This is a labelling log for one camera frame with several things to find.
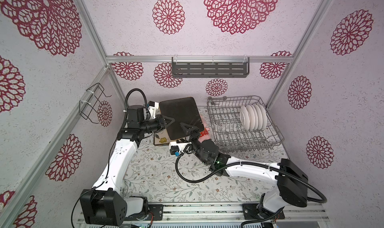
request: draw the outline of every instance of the floral tablecloth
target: floral tablecloth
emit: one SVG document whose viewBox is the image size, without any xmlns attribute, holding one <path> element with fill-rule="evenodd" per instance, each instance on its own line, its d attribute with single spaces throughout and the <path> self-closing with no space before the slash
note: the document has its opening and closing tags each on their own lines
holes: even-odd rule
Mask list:
<svg viewBox="0 0 384 228">
<path fill-rule="evenodd" d="M 209 124 L 206 108 L 199 108 Z M 269 150 L 229 153 L 237 158 L 259 162 L 279 162 L 287 158 L 282 145 Z M 122 191 L 125 198 L 145 196 L 149 202 L 257 202 L 273 186 L 245 177 L 212 176 L 201 183 L 187 183 L 175 171 L 176 157 L 168 146 L 153 145 L 153 136 L 142 140 L 126 171 Z M 194 155 L 184 155 L 179 161 L 180 172 L 197 180 L 209 174 L 208 166 Z"/>
</svg>

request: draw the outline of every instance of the stack of plates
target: stack of plates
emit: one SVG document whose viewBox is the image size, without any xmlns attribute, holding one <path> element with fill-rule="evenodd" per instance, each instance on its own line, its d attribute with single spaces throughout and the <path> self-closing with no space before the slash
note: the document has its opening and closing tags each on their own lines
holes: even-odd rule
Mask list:
<svg viewBox="0 0 384 228">
<path fill-rule="evenodd" d="M 240 121 L 245 130 L 264 130 L 267 119 L 264 107 L 261 104 L 241 106 Z"/>
</svg>

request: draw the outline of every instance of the black wire rack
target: black wire rack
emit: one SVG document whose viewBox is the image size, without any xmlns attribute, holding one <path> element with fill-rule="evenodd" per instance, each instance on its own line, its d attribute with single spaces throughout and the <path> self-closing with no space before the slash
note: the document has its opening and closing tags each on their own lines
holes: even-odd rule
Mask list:
<svg viewBox="0 0 384 228">
<path fill-rule="evenodd" d="M 265 105 L 259 96 L 208 98 L 207 110 L 215 143 L 222 152 L 270 149 L 280 145 L 284 137 L 266 111 L 265 130 L 246 131 L 240 121 L 240 108 L 252 104 Z"/>
<path fill-rule="evenodd" d="M 98 82 L 98 83 L 95 83 L 94 85 L 92 85 L 91 87 L 89 87 L 86 91 L 90 92 L 92 94 L 92 96 L 90 96 L 86 101 L 85 100 L 81 100 L 79 101 L 79 114 L 80 116 L 82 116 L 85 120 L 90 120 L 92 123 L 94 124 L 98 124 L 99 122 L 94 122 L 91 120 L 91 118 L 89 117 L 91 112 L 92 111 L 96 111 L 96 109 L 94 108 L 96 106 L 96 104 L 99 102 L 101 103 L 100 101 L 100 97 L 101 95 L 104 95 L 105 97 L 111 97 L 112 95 L 110 96 L 107 96 L 105 95 L 104 93 L 104 87 Z M 96 101 L 95 103 L 92 105 L 91 104 L 91 100 L 92 98 L 96 98 Z M 86 110 L 87 107 L 90 107 L 91 109 L 89 110 L 89 112 L 84 112 L 84 110 Z"/>
</svg>

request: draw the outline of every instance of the dish rack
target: dish rack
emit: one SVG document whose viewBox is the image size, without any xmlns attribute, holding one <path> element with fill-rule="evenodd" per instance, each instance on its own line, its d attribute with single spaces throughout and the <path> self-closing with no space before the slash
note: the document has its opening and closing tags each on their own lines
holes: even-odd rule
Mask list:
<svg viewBox="0 0 384 228">
<path fill-rule="evenodd" d="M 283 142 L 284 137 L 268 111 L 266 111 L 268 123 L 265 130 L 244 129 L 240 121 L 240 108 L 255 103 L 265 108 L 259 96 L 208 98 L 208 116 L 215 144 L 220 147 L 221 152 L 270 149 Z"/>
</svg>

